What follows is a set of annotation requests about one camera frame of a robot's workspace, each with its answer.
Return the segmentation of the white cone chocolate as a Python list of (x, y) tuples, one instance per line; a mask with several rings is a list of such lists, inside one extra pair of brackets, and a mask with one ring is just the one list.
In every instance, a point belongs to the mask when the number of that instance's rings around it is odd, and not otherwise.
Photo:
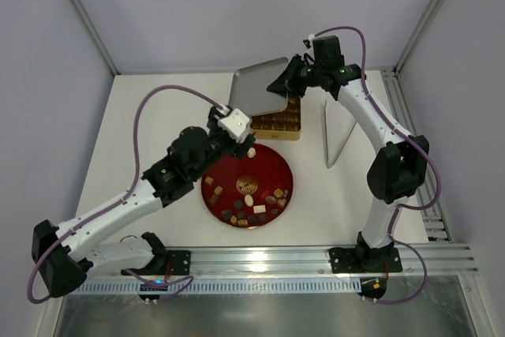
[(247, 151), (247, 156), (248, 156), (249, 158), (254, 157), (254, 156), (255, 156), (255, 154), (256, 154), (256, 149), (255, 149), (255, 148), (250, 148), (250, 149)]

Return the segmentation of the silver tin lid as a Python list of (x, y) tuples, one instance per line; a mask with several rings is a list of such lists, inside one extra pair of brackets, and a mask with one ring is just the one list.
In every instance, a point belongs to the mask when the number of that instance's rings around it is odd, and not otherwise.
[(228, 104), (251, 117), (285, 110), (287, 95), (268, 92), (267, 87), (287, 65), (288, 59), (281, 57), (238, 69), (232, 77)]

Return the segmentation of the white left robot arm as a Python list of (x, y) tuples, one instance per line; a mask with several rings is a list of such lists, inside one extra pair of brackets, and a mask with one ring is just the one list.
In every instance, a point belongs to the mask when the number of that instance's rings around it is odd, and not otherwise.
[(88, 213), (58, 225), (38, 223), (32, 235), (35, 268), (50, 298), (72, 293), (87, 277), (124, 269), (158, 268), (163, 243), (146, 233), (130, 243), (106, 244), (129, 224), (172, 205), (193, 191), (196, 182), (223, 156), (243, 159), (255, 141), (251, 119), (239, 109), (212, 107), (205, 129), (190, 126), (145, 172), (137, 170), (132, 186)]

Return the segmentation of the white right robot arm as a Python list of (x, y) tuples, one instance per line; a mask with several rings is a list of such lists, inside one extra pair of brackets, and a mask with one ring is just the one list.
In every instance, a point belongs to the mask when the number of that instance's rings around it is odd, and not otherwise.
[(339, 102), (365, 132), (376, 157), (366, 181), (372, 194), (368, 219), (353, 248), (330, 249), (333, 273), (402, 270), (392, 237), (399, 205), (424, 184), (429, 142), (403, 128), (368, 89), (361, 67), (348, 65), (337, 36), (309, 37), (308, 53), (295, 55), (267, 91), (303, 97), (321, 88)]

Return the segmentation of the gold chocolate tin box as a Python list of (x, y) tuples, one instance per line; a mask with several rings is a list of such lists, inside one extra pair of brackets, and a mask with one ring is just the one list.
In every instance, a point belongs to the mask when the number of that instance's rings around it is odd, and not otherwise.
[(301, 99), (289, 95), (284, 110), (254, 116), (251, 130), (257, 140), (299, 140), (301, 135)]

